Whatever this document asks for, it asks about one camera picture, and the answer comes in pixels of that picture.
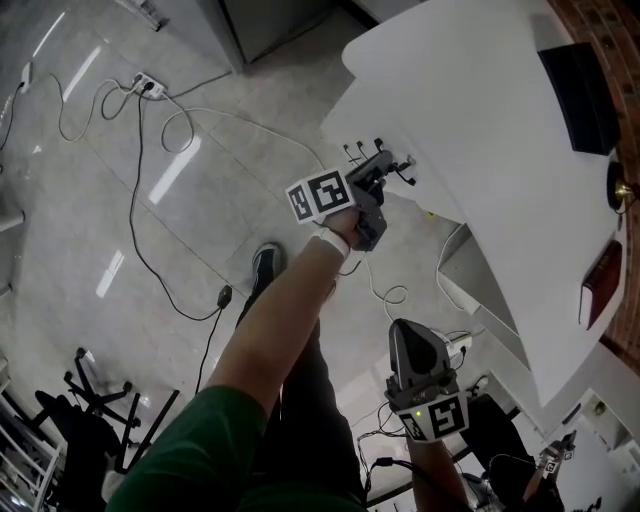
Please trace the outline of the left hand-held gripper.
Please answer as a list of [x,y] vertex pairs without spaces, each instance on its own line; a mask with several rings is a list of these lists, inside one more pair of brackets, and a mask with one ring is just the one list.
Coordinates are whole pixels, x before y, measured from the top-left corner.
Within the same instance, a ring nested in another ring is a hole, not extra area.
[[[296,222],[319,223],[329,215],[355,208],[359,212],[356,249],[373,250],[387,228],[379,180],[392,171],[393,161],[393,154],[382,150],[348,174],[328,169],[297,181],[285,191]],[[366,185],[371,183],[373,190]]]

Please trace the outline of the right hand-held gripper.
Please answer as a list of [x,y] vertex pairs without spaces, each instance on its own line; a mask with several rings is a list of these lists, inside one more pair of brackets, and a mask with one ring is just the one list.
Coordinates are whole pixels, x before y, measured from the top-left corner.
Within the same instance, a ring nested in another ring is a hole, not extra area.
[[387,379],[385,396],[409,438],[434,443],[468,428],[467,396],[456,371],[448,369],[443,339],[421,324],[398,319],[389,329],[389,346],[395,375]]

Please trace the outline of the person's right forearm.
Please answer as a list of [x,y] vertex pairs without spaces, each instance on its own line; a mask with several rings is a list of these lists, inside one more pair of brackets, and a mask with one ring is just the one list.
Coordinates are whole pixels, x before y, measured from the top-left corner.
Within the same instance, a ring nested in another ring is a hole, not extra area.
[[442,441],[408,440],[417,512],[470,512],[462,480]]

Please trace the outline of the person's left forearm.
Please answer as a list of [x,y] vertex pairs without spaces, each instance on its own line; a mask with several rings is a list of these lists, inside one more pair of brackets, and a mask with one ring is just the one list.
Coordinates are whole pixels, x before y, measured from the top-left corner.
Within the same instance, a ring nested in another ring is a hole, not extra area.
[[343,262],[333,245],[311,238],[239,323],[207,385],[241,391],[271,411]]

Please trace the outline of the white desk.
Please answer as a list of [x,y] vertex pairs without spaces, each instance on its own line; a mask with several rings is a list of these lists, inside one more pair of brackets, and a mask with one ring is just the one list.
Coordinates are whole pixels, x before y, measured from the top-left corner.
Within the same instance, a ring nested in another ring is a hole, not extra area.
[[623,297],[579,324],[584,279],[627,235],[606,197],[610,158],[572,149],[538,56],[568,42],[548,0],[427,0],[346,46],[354,82],[329,113],[393,122],[418,149],[439,188],[428,212],[463,225],[438,274],[516,358],[505,386],[540,405]]

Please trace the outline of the person's left hand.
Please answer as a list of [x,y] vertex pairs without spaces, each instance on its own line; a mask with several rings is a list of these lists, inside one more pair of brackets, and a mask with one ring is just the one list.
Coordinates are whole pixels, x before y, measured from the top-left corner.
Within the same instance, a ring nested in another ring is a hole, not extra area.
[[356,229],[358,221],[359,211],[350,207],[328,215],[321,225],[338,235],[351,249],[355,249],[360,240]]

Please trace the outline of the white wristband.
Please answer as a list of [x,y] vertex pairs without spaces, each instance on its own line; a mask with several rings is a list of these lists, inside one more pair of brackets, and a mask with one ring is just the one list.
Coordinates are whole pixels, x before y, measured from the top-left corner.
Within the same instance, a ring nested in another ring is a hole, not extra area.
[[331,245],[336,251],[341,254],[343,260],[346,260],[351,252],[350,245],[339,234],[334,232],[328,227],[318,228],[312,235],[312,238],[324,241]]

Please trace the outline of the black trousers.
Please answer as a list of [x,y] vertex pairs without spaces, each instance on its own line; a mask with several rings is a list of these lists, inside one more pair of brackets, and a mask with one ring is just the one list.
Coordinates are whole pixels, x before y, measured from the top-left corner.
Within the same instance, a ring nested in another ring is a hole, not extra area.
[[352,432],[316,324],[287,376],[237,512],[366,512]]

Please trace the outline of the person's left shoe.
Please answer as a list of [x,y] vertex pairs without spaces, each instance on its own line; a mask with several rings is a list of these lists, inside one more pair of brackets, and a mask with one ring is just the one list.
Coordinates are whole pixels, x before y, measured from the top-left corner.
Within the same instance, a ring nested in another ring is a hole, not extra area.
[[276,242],[262,244],[252,259],[251,299],[257,299],[286,268],[286,252]]

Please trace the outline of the grey metal cabinet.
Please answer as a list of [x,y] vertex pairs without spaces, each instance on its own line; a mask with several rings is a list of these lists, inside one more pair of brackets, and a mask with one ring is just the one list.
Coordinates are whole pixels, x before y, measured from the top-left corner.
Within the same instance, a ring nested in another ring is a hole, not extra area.
[[340,7],[370,29],[361,0],[152,0],[168,28],[201,54],[239,73]]

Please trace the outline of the dark red book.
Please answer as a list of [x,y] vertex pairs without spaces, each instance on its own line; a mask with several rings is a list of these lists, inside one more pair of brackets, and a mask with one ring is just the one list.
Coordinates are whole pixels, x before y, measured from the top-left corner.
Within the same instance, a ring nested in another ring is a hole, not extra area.
[[622,244],[612,239],[581,287],[579,324],[589,330],[617,290],[622,268]]

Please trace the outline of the white shelf unit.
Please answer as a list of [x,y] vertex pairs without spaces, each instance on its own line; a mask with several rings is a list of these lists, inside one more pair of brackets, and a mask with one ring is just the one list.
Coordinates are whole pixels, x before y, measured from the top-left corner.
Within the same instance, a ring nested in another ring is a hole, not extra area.
[[568,511],[640,508],[640,377],[608,348],[594,347],[538,423],[546,441],[577,432],[558,478]]

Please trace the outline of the green shirt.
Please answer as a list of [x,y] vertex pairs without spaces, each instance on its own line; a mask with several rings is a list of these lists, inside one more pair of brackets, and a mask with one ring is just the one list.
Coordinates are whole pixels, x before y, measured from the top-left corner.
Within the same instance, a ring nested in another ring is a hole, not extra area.
[[240,391],[200,392],[128,473],[106,512],[237,512],[269,418]]

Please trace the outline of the white shelf rack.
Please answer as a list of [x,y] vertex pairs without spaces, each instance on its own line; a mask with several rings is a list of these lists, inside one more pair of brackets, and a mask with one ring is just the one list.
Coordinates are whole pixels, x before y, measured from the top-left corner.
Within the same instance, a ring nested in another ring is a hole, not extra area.
[[161,30],[169,22],[169,19],[163,16],[150,0],[114,1],[141,19],[155,32]]

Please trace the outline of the white slatted rack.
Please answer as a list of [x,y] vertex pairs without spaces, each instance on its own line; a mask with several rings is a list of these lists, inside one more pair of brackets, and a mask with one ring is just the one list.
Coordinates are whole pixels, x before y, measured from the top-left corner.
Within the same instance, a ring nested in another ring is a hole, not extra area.
[[0,512],[50,512],[61,449],[40,439],[0,392]]

